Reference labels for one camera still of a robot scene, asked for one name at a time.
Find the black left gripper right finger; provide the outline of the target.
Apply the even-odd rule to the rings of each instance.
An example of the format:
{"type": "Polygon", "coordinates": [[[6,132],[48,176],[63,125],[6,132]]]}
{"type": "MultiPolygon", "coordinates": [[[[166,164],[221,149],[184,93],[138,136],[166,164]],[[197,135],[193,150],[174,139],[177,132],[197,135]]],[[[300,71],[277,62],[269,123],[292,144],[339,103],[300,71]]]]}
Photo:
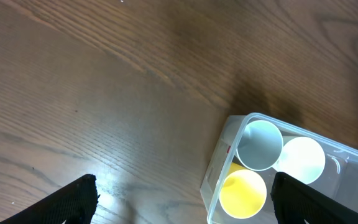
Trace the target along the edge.
{"type": "Polygon", "coordinates": [[[277,172],[270,196],[278,224],[358,224],[358,213],[292,176],[277,172]]]}

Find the grey plastic cup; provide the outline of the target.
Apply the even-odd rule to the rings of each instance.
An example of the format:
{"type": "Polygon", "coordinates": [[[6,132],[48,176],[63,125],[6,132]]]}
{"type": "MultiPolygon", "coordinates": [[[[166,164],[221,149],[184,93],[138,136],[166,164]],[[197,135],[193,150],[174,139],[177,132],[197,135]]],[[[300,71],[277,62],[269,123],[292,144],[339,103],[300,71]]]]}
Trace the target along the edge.
{"type": "Polygon", "coordinates": [[[236,157],[244,167],[263,171],[278,161],[282,148],[283,136],[276,125],[269,121],[257,120],[245,126],[236,157]]]}

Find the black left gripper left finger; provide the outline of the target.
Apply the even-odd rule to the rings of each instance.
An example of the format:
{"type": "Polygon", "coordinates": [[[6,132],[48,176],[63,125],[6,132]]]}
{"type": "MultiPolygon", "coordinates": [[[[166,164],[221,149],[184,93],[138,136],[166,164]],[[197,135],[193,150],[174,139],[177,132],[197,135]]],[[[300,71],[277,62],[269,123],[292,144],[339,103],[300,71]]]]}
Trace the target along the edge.
{"type": "Polygon", "coordinates": [[[0,224],[90,224],[98,198],[96,176],[85,174],[0,224]]]}

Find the yellow plastic cup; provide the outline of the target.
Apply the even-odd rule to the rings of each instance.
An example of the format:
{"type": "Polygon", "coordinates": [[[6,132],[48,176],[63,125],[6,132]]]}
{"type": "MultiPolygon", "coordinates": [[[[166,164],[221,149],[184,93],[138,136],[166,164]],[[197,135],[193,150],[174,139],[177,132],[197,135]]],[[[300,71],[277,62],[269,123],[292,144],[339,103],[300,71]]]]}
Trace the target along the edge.
{"type": "Polygon", "coordinates": [[[255,171],[231,163],[219,201],[223,210],[236,219],[247,219],[259,213],[267,198],[263,178],[255,171]]]}

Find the white plastic cup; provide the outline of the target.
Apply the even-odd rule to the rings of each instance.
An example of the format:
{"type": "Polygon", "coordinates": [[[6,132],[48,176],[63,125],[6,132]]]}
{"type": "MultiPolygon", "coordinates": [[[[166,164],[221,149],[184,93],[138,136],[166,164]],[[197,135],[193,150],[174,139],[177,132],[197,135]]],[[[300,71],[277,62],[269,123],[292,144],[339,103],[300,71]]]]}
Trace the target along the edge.
{"type": "Polygon", "coordinates": [[[281,155],[273,168],[304,184],[316,181],[325,167],[325,154],[321,145],[304,136],[284,136],[283,143],[281,155]]]}

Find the clear plastic container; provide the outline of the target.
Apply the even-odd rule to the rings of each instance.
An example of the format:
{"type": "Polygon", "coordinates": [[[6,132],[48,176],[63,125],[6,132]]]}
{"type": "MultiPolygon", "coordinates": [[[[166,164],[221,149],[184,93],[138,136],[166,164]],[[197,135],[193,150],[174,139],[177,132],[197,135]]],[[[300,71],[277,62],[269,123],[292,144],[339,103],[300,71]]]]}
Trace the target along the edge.
{"type": "Polygon", "coordinates": [[[200,190],[203,202],[208,211],[208,223],[276,223],[273,214],[273,201],[270,198],[273,179],[277,173],[273,166],[267,170],[255,171],[263,178],[266,184],[267,198],[261,211],[253,217],[247,219],[230,217],[223,210],[219,201],[219,193],[223,187],[224,179],[227,176],[231,163],[233,162],[243,166],[236,157],[236,151],[244,128],[250,122],[257,120],[273,123],[280,130],[283,137],[304,136],[317,141],[323,148],[325,154],[325,167],[320,177],[307,185],[358,213],[357,149],[345,146],[311,131],[280,121],[279,119],[261,113],[251,113],[246,116],[229,116],[215,147],[200,190]]]}

